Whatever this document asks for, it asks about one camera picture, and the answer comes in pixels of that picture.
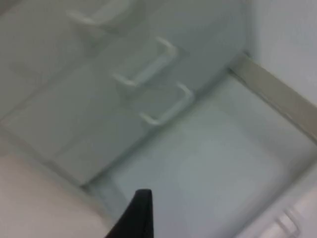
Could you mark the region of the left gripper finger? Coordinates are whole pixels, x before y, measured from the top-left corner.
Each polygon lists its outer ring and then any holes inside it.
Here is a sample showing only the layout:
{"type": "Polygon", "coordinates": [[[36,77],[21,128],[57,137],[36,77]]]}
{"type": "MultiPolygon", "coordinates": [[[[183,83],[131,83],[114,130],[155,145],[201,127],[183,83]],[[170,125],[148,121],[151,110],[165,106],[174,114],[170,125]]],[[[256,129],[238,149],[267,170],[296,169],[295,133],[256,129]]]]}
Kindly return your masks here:
{"type": "Polygon", "coordinates": [[[153,195],[150,189],[139,189],[106,238],[153,238],[153,195]]]}

